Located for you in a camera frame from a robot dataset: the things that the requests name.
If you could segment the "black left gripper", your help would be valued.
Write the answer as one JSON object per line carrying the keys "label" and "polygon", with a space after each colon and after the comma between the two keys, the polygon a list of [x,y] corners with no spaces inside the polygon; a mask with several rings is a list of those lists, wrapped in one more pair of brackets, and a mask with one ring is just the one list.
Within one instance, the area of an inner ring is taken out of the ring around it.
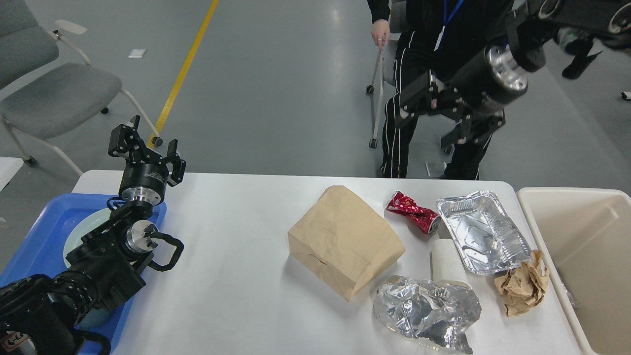
{"label": "black left gripper", "polygon": [[169,142],[167,154],[146,147],[138,134],[140,115],[112,130],[108,155],[126,160],[118,195],[122,200],[144,201],[153,206],[164,201],[166,184],[173,187],[183,181],[186,161],[178,153],[178,140]]}

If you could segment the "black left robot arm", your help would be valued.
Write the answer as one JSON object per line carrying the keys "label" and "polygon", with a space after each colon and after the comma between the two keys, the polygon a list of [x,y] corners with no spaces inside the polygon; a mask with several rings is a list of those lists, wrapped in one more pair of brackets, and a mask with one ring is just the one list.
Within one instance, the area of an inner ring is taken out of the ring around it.
{"label": "black left robot arm", "polygon": [[145,268],[158,272],[178,263],[181,240],[150,222],[164,201],[166,186],[180,184],[186,162],[177,141],[162,156],[138,135],[140,117],[112,130],[108,154],[126,160],[117,196],[108,199],[108,220],[81,236],[81,245],[66,255],[70,266],[55,277],[34,274],[1,288],[3,355],[76,355],[87,342],[111,351],[103,335],[80,330],[88,313],[111,312],[138,293]]}

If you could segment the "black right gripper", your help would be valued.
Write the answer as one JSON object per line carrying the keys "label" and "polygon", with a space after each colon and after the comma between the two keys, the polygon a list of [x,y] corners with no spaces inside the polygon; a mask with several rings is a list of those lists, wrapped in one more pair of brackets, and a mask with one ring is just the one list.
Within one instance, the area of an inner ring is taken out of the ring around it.
{"label": "black right gripper", "polygon": [[401,129],[421,115],[441,114],[455,121],[440,139],[441,148],[484,144],[505,121],[503,109],[528,89],[526,71],[508,45],[488,45],[441,84],[433,72],[396,75],[399,111],[394,124]]}

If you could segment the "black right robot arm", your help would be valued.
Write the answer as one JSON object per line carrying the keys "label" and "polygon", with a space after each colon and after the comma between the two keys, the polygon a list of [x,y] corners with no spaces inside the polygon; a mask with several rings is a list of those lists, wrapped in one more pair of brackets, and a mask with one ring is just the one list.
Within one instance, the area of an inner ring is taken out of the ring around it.
{"label": "black right robot arm", "polygon": [[505,106],[527,92],[527,74],[544,67],[542,47],[549,40],[574,56],[563,72],[570,79],[578,78],[592,62],[595,40],[610,49],[629,49],[630,2],[528,0],[509,14],[505,31],[450,75],[426,70],[413,93],[401,95],[396,126],[420,115],[440,114],[456,122],[440,140],[443,150],[482,143],[505,124]]}

